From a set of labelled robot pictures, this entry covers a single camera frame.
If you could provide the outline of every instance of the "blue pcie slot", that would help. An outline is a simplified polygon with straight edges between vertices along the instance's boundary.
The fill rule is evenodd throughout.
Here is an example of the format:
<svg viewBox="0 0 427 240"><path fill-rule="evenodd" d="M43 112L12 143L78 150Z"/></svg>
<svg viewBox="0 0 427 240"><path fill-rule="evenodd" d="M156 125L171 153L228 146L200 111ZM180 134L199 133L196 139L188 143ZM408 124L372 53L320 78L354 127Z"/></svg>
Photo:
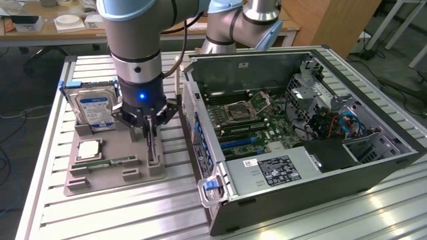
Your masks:
<svg viewBox="0 0 427 240"><path fill-rule="evenodd" d="M220 145L220 149L230 149L230 148L234 148L234 147L240 147L240 146L244 146L244 145L250 145L255 141L256 141L256 137L251 137L250 139L246 139L246 140L227 142L227 143L223 143Z"/></svg>

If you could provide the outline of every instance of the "sticker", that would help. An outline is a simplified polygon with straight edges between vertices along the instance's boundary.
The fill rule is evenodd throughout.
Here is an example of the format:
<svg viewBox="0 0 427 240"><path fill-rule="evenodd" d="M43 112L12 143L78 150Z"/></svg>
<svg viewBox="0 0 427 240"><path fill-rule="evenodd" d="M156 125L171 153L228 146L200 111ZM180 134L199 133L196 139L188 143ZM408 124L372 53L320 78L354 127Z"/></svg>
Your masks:
<svg viewBox="0 0 427 240"><path fill-rule="evenodd" d="M288 156L259 161L258 165L270 186L302 179Z"/></svg>
<svg viewBox="0 0 427 240"><path fill-rule="evenodd" d="M247 68L250 66L250 63L248 62L240 62L239 63L239 68L243 69L243 68Z"/></svg>
<svg viewBox="0 0 427 240"><path fill-rule="evenodd" d="M80 100L86 120L95 128L106 128L114 125L112 111L108 109L108 98L96 97Z"/></svg>
<svg viewBox="0 0 427 240"><path fill-rule="evenodd" d="M259 162L258 162L256 158L254 158L254 159L250 159L250 160L244 160L243 164L244 164L246 167L252 167L252 166L256 166L259 164Z"/></svg>
<svg viewBox="0 0 427 240"><path fill-rule="evenodd" d="M110 164L100 164L100 165L95 165L95 166L88 166L88 169L94 170L94 169L104 169L104 168L110 168Z"/></svg>
<svg viewBox="0 0 427 240"><path fill-rule="evenodd" d="M264 127L264 123L258 123L258 124L254 124L251 126L251 129L258 129L258 128L262 128L262 127Z"/></svg>
<svg viewBox="0 0 427 240"><path fill-rule="evenodd" d="M247 131L247 130L250 130L248 127L231 130L230 132L231 132L231 133L235 133L235 132L242 132L242 131Z"/></svg>

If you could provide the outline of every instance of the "hard drive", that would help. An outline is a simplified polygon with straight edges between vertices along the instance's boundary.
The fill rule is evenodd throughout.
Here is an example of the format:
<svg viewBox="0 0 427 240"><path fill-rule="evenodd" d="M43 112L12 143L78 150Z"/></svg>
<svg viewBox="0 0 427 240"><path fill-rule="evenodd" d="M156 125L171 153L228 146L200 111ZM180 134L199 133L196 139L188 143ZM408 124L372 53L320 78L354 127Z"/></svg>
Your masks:
<svg viewBox="0 0 427 240"><path fill-rule="evenodd" d="M63 84L60 90L75 113L78 124L90 125L92 132L115 129L112 107L118 104L118 84L111 82Z"/></svg>

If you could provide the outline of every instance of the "white label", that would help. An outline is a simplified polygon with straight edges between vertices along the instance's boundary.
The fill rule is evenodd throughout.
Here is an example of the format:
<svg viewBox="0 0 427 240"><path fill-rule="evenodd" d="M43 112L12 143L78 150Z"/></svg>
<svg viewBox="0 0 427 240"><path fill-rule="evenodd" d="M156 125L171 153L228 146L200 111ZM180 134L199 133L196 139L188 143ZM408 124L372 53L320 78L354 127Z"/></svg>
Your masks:
<svg viewBox="0 0 427 240"><path fill-rule="evenodd" d="M88 169L102 169L102 168L110 168L108 164L100 164L100 165L95 165L95 166L88 166Z"/></svg>
<svg viewBox="0 0 427 240"><path fill-rule="evenodd" d="M239 63L239 68L243 69L243 68L247 68L250 66L250 63L248 62L240 62Z"/></svg>
<svg viewBox="0 0 427 240"><path fill-rule="evenodd" d="M122 164L126 160L111 160L111 164Z"/></svg>
<svg viewBox="0 0 427 240"><path fill-rule="evenodd" d="M114 124L112 111L108 109L108 98L96 97L80 100L87 123L95 128L104 128Z"/></svg>
<svg viewBox="0 0 427 240"><path fill-rule="evenodd" d="M250 160L244 160L243 164L246 167L252 167L256 166L259 164L259 161L256 160L256 158L250 159Z"/></svg>
<svg viewBox="0 0 427 240"><path fill-rule="evenodd" d="M242 131L247 131L247 130L250 130L250 128L248 128L248 127L246 127L246 128L240 128L240 129L235 129L235 130L231 130L230 132L231 132L231 133L235 133L235 132L242 132Z"/></svg>

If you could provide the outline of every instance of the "aluminum table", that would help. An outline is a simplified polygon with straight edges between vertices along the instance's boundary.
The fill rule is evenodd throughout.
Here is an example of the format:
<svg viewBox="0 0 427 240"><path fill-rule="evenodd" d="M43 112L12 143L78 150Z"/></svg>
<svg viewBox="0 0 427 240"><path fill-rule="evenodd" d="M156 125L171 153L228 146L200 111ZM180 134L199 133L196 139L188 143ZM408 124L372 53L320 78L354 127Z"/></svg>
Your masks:
<svg viewBox="0 0 427 240"><path fill-rule="evenodd" d="M392 119L427 146L426 128L330 49L318 49ZM167 71L179 52L167 52ZM116 70L108 55L68 58L60 80L108 81ZM324 82L346 94L331 74ZM175 95L175 78L164 80ZM66 169L75 115L56 93L18 229L18 240L284 240L422 239L427 237L427 159L398 171L368 191L295 212L227 235L210 236L208 219L196 190L182 123L162 127L166 179L98 192L64 196Z"/></svg>

